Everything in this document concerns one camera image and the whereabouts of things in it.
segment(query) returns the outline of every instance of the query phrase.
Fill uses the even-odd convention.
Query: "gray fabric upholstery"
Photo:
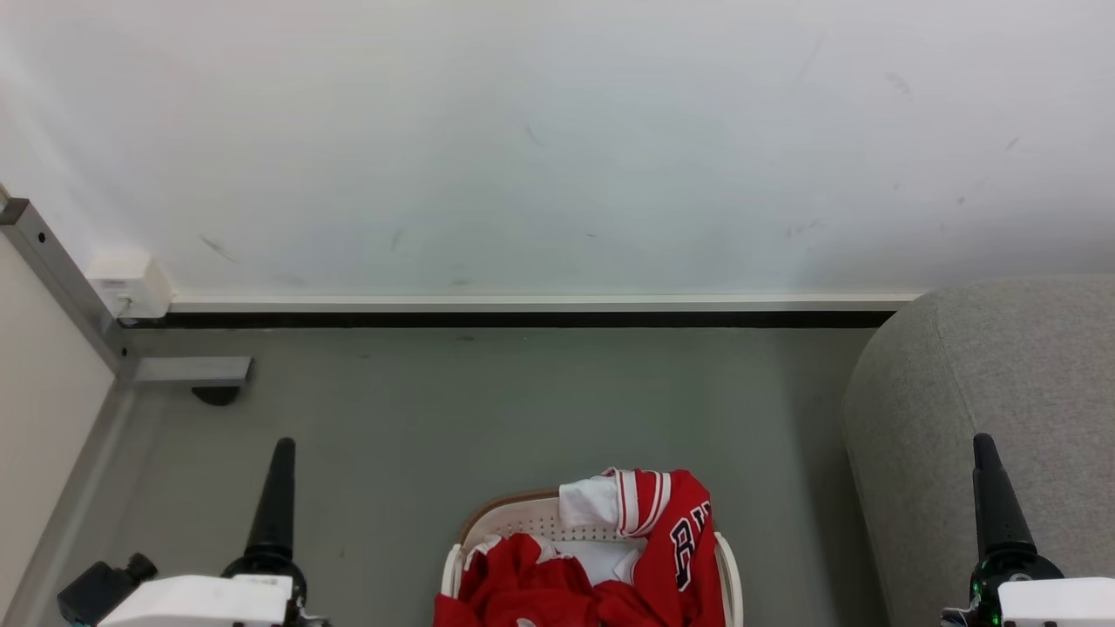
[[[995,436],[1038,550],[1115,576],[1115,277],[941,290],[852,376],[844,430],[891,625],[935,625],[975,566],[971,437]]]

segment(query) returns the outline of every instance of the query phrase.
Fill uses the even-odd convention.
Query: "white wall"
[[[0,10],[0,180],[180,302],[1115,271],[1112,2]]]
[[[113,378],[0,237],[0,618]]]

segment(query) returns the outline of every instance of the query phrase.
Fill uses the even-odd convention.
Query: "electrical outlet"
[[[162,318],[171,307],[171,284],[145,252],[101,252],[85,273],[116,318]]]

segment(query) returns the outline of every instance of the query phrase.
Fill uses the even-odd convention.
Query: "white plastic basket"
[[[614,529],[600,527],[563,528],[558,517],[558,491],[527,492],[497,499],[481,508],[465,523],[457,543],[449,549],[442,572],[442,594],[456,598],[465,558],[486,536],[531,533],[555,542],[630,542]],[[716,534],[716,563],[720,568],[720,588],[724,595],[726,627],[744,627],[744,597],[739,585],[739,570],[728,541]]]

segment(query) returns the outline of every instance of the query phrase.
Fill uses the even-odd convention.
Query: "red fabric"
[[[658,510],[660,518],[640,529],[647,548],[634,565],[633,587],[621,581],[597,586],[600,618],[608,627],[724,627],[708,490],[688,471],[673,471],[667,501],[660,473],[634,473],[638,502],[620,496],[621,521],[638,515],[642,528]]]
[[[438,595],[434,627],[598,627],[592,586],[581,562],[537,562],[534,538],[515,533],[487,554],[473,556],[457,599]]]

